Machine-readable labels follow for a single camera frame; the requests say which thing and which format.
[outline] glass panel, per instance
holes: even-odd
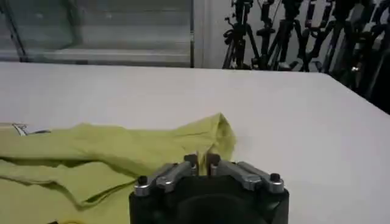
[[[32,61],[189,66],[191,0],[12,0]]]
[[[18,52],[11,39],[11,33],[7,25],[7,18],[5,17],[4,13],[0,13],[0,60],[19,60]]]

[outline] white table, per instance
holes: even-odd
[[[0,63],[0,121],[174,128],[223,112],[290,223],[388,223],[390,118],[323,74]]]

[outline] yellow-green cloth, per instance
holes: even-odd
[[[175,130],[127,130],[81,124],[17,136],[0,129],[0,179],[64,194],[77,209],[94,206],[164,163],[208,150],[229,159],[235,137],[222,114]]]

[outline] tripod leg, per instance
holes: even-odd
[[[272,61],[271,61],[271,70],[273,70],[273,71],[278,70],[278,58],[279,58],[280,52],[282,51],[282,45],[285,42],[285,37],[287,34],[287,29],[288,29],[287,23],[288,22],[286,20],[280,21],[279,38],[277,40],[274,40],[274,42],[272,43],[272,45],[274,45],[274,44],[276,45],[276,52],[275,52],[275,54],[272,58]]]
[[[235,41],[232,40],[229,44],[229,47],[227,48],[227,52],[225,55],[225,60],[224,60],[224,64],[222,66],[222,69],[230,69],[230,65],[232,64],[232,60],[233,60],[234,45],[235,45]]]
[[[331,76],[340,81],[342,78],[343,70],[344,68],[352,69],[353,67],[353,53],[355,51],[356,43],[358,42],[360,38],[360,33],[355,32],[352,29],[351,22],[346,22],[344,25],[344,33],[346,34],[345,41],[342,45],[342,48],[344,49],[344,52],[342,53],[342,60],[339,62],[339,67],[334,67],[333,71],[331,72]],[[345,86],[349,86],[348,82],[342,82]]]
[[[282,53],[280,54],[279,62],[286,62],[287,52],[288,52],[288,44],[290,42],[291,32],[293,31],[293,28],[294,28],[294,22],[289,21],[289,23],[287,24],[287,32],[282,37],[282,43],[283,43],[282,44]]]
[[[307,55],[307,63],[309,64],[314,58],[318,58],[319,53],[321,51],[322,43],[324,43],[325,39],[329,36],[330,32],[335,27],[334,22],[330,22],[327,28],[323,32],[319,32],[316,41],[314,42],[313,50]]]
[[[377,65],[374,76],[370,82],[369,89],[366,93],[366,99],[370,99],[372,97],[372,92],[374,90],[375,84],[377,83],[379,73],[381,71],[383,62],[384,62],[385,57],[387,55],[386,51],[389,49],[389,46],[390,46],[390,21],[388,21],[386,31],[385,31],[385,36],[383,37],[382,42],[380,44],[380,50],[379,50],[380,61]]]
[[[261,59],[260,59],[260,70],[268,70],[268,48],[269,48],[269,39],[271,37],[271,31],[261,35]]]
[[[330,40],[330,45],[327,51],[327,54],[325,56],[324,65],[322,67],[321,72],[325,74],[329,74],[330,66],[332,65],[333,57],[335,56],[337,43],[342,31],[342,28],[344,27],[344,23],[336,23],[332,38]]]
[[[250,40],[250,44],[252,45],[252,50],[253,50],[253,54],[255,55],[255,58],[256,58],[256,61],[257,61],[257,66],[258,68],[260,68],[260,54],[258,53],[258,49],[257,49],[257,45],[256,45],[256,42],[255,42],[255,38],[253,36],[253,32],[252,32],[252,28],[251,26],[248,24],[247,25],[247,34],[249,36],[249,40]]]
[[[375,40],[385,31],[385,27],[386,25],[374,26],[371,31],[372,35],[367,39],[362,50],[363,59],[361,61],[363,61],[364,63],[361,65],[361,78],[356,91],[359,95],[363,97],[365,97],[367,94],[367,90],[369,89],[369,85],[372,78],[372,75],[366,73],[366,67],[369,67],[370,65],[372,48],[374,46]]]
[[[267,53],[268,60],[272,56],[272,54],[274,53],[275,48],[278,45],[279,41],[280,41],[280,30],[276,33],[276,36],[275,36],[274,40],[272,41],[271,47],[269,48],[269,51]]]
[[[238,69],[244,69],[244,56],[245,56],[246,40],[243,38],[237,41],[236,45],[236,64]]]
[[[308,43],[309,36],[310,36],[309,30],[306,30],[304,32],[305,36],[303,36],[299,21],[295,20],[292,25],[295,28],[295,31],[296,31],[296,34],[298,37],[298,44],[299,44],[298,56],[303,61],[303,66],[302,66],[303,71],[309,72],[310,71],[309,70],[309,63],[308,63],[307,56],[306,56],[306,48],[307,48],[307,43]]]

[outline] metal bracket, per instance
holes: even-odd
[[[157,178],[167,173],[174,166],[175,165],[172,163],[167,163],[149,177],[140,176],[137,184],[134,186],[134,194],[140,197],[148,196],[151,193],[151,190],[156,186]]]
[[[236,164],[224,160],[219,162],[216,173],[217,176],[229,175],[233,177],[243,185],[243,188],[250,191],[254,191],[261,183],[261,178],[258,175],[250,173]]]
[[[285,182],[280,178],[279,174],[277,173],[268,174],[245,162],[238,162],[237,166],[243,168],[248,172],[259,175],[263,181],[263,184],[266,185],[269,192],[273,194],[279,194],[284,192]]]
[[[189,161],[184,161],[175,166],[164,176],[157,178],[157,186],[164,189],[166,193],[175,189],[177,182],[183,177],[189,177],[193,173],[192,165]]]

